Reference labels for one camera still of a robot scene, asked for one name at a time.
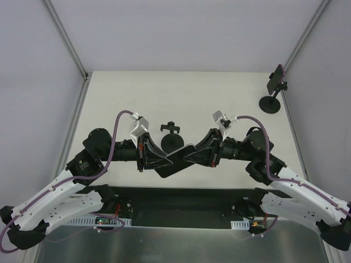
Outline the black smartphone silver edge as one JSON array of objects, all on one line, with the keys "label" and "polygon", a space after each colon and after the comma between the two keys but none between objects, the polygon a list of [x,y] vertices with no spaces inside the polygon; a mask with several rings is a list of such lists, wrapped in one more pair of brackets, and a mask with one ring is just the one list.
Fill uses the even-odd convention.
[{"label": "black smartphone silver edge", "polygon": [[185,145],[185,146],[177,149],[176,151],[167,155],[167,158],[172,163],[170,165],[167,165],[164,167],[156,168],[155,172],[157,172],[157,174],[161,178],[167,178],[167,177],[174,175],[174,174],[176,174],[184,169],[187,169],[188,167],[194,165],[194,163],[184,161],[183,158],[191,153],[194,153],[195,150],[196,150],[196,147],[193,144],[188,144],[188,145]]}]

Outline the black phone stand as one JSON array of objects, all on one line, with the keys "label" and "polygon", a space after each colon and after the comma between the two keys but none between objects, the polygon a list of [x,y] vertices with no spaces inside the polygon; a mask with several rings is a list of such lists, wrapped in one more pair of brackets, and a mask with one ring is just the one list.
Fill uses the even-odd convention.
[{"label": "black phone stand", "polygon": [[274,94],[272,96],[264,96],[259,101],[260,109],[268,114],[275,114],[281,109],[281,104],[276,98],[278,93],[282,90],[286,91],[288,88],[287,82],[281,81],[274,89]]},{"label": "black phone stand", "polygon": [[160,126],[160,131],[168,130],[169,134],[165,135],[161,140],[161,148],[165,153],[172,153],[184,146],[184,140],[179,135],[180,127],[170,121]]}]

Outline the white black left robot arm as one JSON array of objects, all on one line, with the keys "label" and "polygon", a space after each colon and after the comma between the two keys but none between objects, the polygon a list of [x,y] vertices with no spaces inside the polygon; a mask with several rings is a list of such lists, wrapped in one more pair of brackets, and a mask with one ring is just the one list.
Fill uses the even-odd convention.
[{"label": "white black left robot arm", "polygon": [[68,162],[66,168],[46,187],[16,207],[4,206],[1,220],[15,250],[26,250],[42,242],[61,225],[81,215],[115,209],[115,194],[109,185],[97,186],[85,196],[69,201],[104,175],[111,162],[135,161],[139,170],[157,170],[173,165],[173,161],[154,146],[148,133],[132,140],[115,141],[106,129],[94,129],[83,141],[84,149]]}]

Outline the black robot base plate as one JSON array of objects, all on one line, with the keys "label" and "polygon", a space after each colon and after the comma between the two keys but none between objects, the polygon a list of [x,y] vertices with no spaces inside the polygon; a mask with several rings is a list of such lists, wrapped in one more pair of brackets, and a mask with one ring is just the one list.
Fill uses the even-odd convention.
[{"label": "black robot base plate", "polygon": [[254,189],[113,187],[115,198],[102,212],[130,219],[132,226],[230,229],[243,216],[264,215]]}]

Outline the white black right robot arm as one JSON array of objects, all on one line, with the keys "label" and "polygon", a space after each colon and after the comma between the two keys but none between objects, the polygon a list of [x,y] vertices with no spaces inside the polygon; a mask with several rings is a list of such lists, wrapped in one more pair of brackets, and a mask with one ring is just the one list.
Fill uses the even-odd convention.
[{"label": "white black right robot arm", "polygon": [[247,201],[251,215],[266,213],[289,219],[315,231],[330,246],[349,250],[350,203],[319,189],[285,162],[267,154],[261,128],[250,128],[243,141],[223,140],[217,129],[211,129],[195,150],[183,157],[185,162],[212,168],[221,159],[247,161],[245,170],[251,178],[289,196],[283,201],[266,190],[256,189]]}]

